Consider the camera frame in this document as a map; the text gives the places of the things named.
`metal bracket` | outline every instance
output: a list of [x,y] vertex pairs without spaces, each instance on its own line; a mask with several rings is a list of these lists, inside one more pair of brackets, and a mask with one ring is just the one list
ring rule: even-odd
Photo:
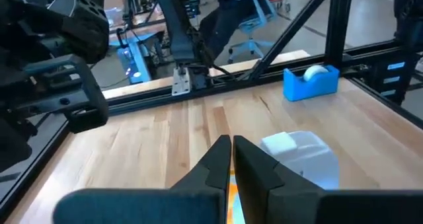
[[191,92],[191,80],[188,68],[173,69],[172,96],[178,96]]

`concrete floor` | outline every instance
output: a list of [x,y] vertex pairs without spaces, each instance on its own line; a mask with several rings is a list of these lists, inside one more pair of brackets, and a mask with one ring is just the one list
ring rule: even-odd
[[[275,42],[282,32],[288,27],[290,20],[300,12],[307,4],[308,0],[288,0],[291,3],[291,12],[284,12],[284,8],[280,9],[282,17],[274,19],[265,28],[261,28],[254,32],[254,38],[259,40],[267,40]],[[283,52],[291,52],[295,50],[305,50],[311,55],[317,55],[324,52],[325,36],[327,33],[327,21],[330,0],[326,0],[311,15],[305,26],[294,36],[293,40],[284,48]],[[208,13],[217,7],[217,2],[209,1],[201,7],[202,14],[198,20],[204,18]],[[348,31],[346,37],[346,48],[361,46],[374,42],[389,40],[393,37],[395,31],[395,18],[393,17],[393,0],[352,0],[350,20],[348,23]],[[216,59],[216,65],[225,65],[229,59],[227,48],[231,44],[243,42],[247,39],[247,35],[236,31],[228,46],[222,54]],[[240,55],[235,62],[245,61],[255,58],[248,52]],[[168,76],[172,67],[161,68],[162,77]],[[124,70],[120,65],[115,54],[102,60],[94,69],[93,73],[100,84],[104,87],[114,84],[124,79]],[[128,85],[128,81],[122,81],[111,88],[123,87]],[[412,113],[423,118],[423,110],[420,104],[423,100],[423,90],[412,91],[406,96],[403,106]]]

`black metal frame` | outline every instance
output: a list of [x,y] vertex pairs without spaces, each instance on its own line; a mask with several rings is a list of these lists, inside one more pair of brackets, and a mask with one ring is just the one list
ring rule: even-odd
[[[265,55],[262,60],[259,60],[256,65],[250,70],[238,71],[233,75],[239,78],[237,81],[232,81],[228,75],[218,76],[212,88],[192,91],[189,94],[172,96],[171,87],[163,87],[151,91],[130,94],[118,98],[108,100],[110,115],[119,115],[135,110],[152,108],[174,102],[181,102],[193,98],[199,98],[212,94],[225,93],[237,89],[245,89],[257,85],[267,83],[274,83],[282,80],[282,71],[285,68],[291,69],[296,74],[302,74],[310,65],[330,63],[341,70],[341,75],[349,79],[357,87],[363,89],[366,93],[376,98],[385,106],[391,108],[405,119],[409,120],[417,127],[423,129],[423,121],[416,116],[401,108],[398,104],[381,96],[378,88],[371,88],[369,85],[363,83],[361,79],[368,74],[368,71],[355,70],[357,65],[373,65],[380,64],[381,61],[386,62],[385,66],[397,61],[405,60],[407,56],[414,52],[409,50],[405,53],[404,49],[395,41],[386,41],[376,44],[361,46],[344,50],[346,29],[348,24],[349,10],[351,0],[331,0],[330,15],[328,23],[327,43],[325,54],[318,56],[306,57],[293,61],[283,63],[271,64],[274,58],[282,51],[286,44],[293,38],[295,33],[305,24],[311,14],[324,0],[310,0],[306,7],[299,13],[299,15],[291,22],[287,30],[277,40],[271,50]],[[423,48],[414,48],[415,51],[423,51]],[[410,74],[408,68],[399,70],[401,75],[408,77]],[[393,86],[403,86],[404,81],[393,84]],[[406,89],[401,87],[401,92],[405,93]],[[44,151],[40,153],[37,158],[28,166],[25,172],[19,175],[13,189],[0,202],[0,222],[12,212],[13,208],[18,204],[22,195],[28,190],[37,174],[42,167],[54,154],[54,151],[60,146],[65,136],[69,133],[67,122],[63,116],[55,116],[53,122],[58,122],[58,129],[45,130],[44,126],[52,121],[45,119],[39,127],[40,135],[34,137],[30,142],[45,144]]]

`office chair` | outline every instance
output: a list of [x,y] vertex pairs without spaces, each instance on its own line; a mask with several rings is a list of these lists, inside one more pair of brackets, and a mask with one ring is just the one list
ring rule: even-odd
[[256,13],[250,17],[247,17],[240,25],[239,30],[248,34],[249,39],[246,42],[232,45],[229,48],[229,60],[228,63],[233,63],[233,58],[245,51],[250,51],[251,54],[258,54],[260,58],[263,58],[263,52],[259,46],[272,46],[273,42],[265,42],[254,40],[252,33],[258,29],[266,26],[268,22],[276,17],[276,10],[270,0],[253,0],[256,7]]

